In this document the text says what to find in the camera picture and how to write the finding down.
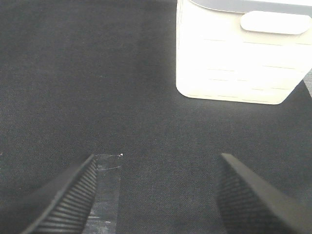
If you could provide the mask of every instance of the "black textured fabric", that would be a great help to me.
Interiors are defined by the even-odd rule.
[[[85,152],[124,153],[118,234],[224,233],[211,193],[221,152],[312,205],[304,83],[276,106],[182,96],[175,1],[17,0],[0,12],[0,205]]]

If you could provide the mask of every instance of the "ribbed rubber grip pad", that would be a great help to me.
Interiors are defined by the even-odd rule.
[[[95,159],[92,159],[33,233],[80,234],[90,213],[96,188],[97,168]]]
[[[222,154],[217,204],[228,234],[310,234],[312,210]]]

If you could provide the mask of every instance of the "container lid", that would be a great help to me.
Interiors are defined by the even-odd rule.
[[[267,11],[312,16],[312,0],[191,0],[205,8],[247,13]]]

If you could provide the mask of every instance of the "clear plastic film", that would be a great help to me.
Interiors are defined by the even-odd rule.
[[[97,192],[83,234],[114,234],[117,224],[120,155],[96,155]]]

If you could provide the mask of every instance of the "white plastic container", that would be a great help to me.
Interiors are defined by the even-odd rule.
[[[176,87],[279,104],[312,69],[312,0],[178,0]]]

